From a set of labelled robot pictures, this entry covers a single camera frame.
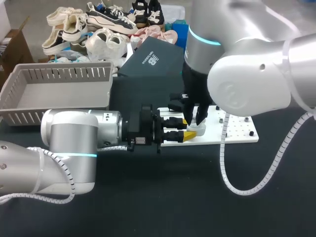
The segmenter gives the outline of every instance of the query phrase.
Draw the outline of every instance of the yellow object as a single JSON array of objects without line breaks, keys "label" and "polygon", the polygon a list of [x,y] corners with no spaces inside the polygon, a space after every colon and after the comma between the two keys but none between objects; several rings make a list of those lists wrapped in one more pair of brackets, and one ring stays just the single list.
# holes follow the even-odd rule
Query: yellow object
[{"label": "yellow object", "polygon": [[197,132],[184,132],[183,142],[189,141],[197,136]]}]

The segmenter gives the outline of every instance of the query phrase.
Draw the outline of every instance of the pink sneaker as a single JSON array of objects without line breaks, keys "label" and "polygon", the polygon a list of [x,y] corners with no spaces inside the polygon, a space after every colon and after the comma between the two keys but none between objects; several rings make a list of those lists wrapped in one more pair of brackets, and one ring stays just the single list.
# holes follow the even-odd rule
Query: pink sneaker
[{"label": "pink sneaker", "polygon": [[171,43],[171,44],[175,44],[178,40],[178,34],[177,34],[177,32],[175,32],[173,30],[170,30],[167,32],[161,32],[161,31],[160,32],[153,32],[149,36],[157,38],[157,39],[162,40],[162,41],[166,41],[166,42]]},{"label": "pink sneaker", "polygon": [[142,42],[145,41],[145,39],[148,36],[150,36],[154,32],[159,32],[159,31],[160,31],[160,27],[157,25],[139,29],[134,35],[132,35],[131,41],[136,42],[137,48],[139,48],[139,46],[142,44]]}]

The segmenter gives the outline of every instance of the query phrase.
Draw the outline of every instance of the screw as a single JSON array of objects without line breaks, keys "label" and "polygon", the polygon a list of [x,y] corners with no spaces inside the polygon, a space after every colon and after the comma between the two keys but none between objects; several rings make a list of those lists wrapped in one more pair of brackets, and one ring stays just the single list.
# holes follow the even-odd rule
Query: screw
[{"label": "screw", "polygon": [[0,169],[6,169],[6,164],[5,163],[0,164]]}]

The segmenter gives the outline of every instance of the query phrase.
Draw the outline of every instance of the shoe sole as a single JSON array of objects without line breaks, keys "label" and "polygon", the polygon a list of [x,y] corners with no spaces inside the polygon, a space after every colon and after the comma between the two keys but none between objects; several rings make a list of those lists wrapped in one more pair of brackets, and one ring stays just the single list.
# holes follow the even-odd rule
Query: shoe sole
[{"label": "shoe sole", "polygon": [[163,23],[162,25],[157,25],[157,26],[159,26],[160,29],[164,29],[165,24]]},{"label": "shoe sole", "polygon": [[114,23],[112,23],[111,21],[108,21],[102,17],[92,17],[92,16],[89,16],[88,20],[87,20],[87,24],[93,24],[95,26],[99,26],[101,28],[105,27],[105,28],[108,28],[112,31],[116,31],[116,32],[119,32],[121,34],[124,34],[124,35],[133,35],[135,34],[138,29],[127,29],[121,25],[116,25]]},{"label": "shoe sole", "polygon": [[144,28],[144,27],[147,26],[147,23],[136,23],[136,26],[137,26],[138,29]]},{"label": "shoe sole", "polygon": [[43,51],[45,55],[49,56],[55,55],[56,53],[59,53],[60,51],[68,47],[70,47],[70,42],[64,42],[52,48],[43,48]]},{"label": "shoe sole", "polygon": [[49,26],[59,26],[64,24],[65,19],[61,20],[47,20]]},{"label": "shoe sole", "polygon": [[86,26],[82,31],[79,31],[75,34],[68,34],[67,32],[63,32],[62,38],[65,41],[73,42],[80,39],[82,34],[88,33],[88,27]]}]

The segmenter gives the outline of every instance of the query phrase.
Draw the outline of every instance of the black sneaker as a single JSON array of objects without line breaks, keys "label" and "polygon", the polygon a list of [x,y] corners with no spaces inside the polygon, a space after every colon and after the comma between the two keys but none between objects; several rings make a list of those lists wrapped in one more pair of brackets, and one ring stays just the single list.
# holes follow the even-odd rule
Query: black sneaker
[{"label": "black sneaker", "polygon": [[107,7],[97,9],[91,2],[87,3],[87,24],[105,27],[125,35],[133,35],[138,30],[136,24],[125,16],[118,16],[117,9]]},{"label": "black sneaker", "polygon": [[132,3],[132,6],[136,17],[135,23],[137,28],[140,29],[146,27],[148,22],[148,3],[145,2],[145,0],[136,0],[135,3]]},{"label": "black sneaker", "polygon": [[150,16],[148,17],[149,25],[158,25],[160,28],[164,27],[164,17],[161,9],[161,5],[158,0],[151,0],[149,2],[148,11]]},{"label": "black sneaker", "polygon": [[135,20],[136,20],[133,13],[125,12],[125,11],[123,10],[123,8],[120,7],[120,6],[116,6],[116,5],[110,6],[109,4],[106,5],[106,4],[104,4],[103,1],[101,1],[101,3],[99,3],[99,5],[97,6],[97,8],[100,9],[100,8],[102,8],[102,7],[104,7],[104,8],[108,7],[109,9],[116,9],[116,10],[118,11],[118,12],[117,12],[117,15],[118,15],[118,16],[126,16],[126,17],[127,17],[129,20],[131,20],[132,22],[135,22]]}]

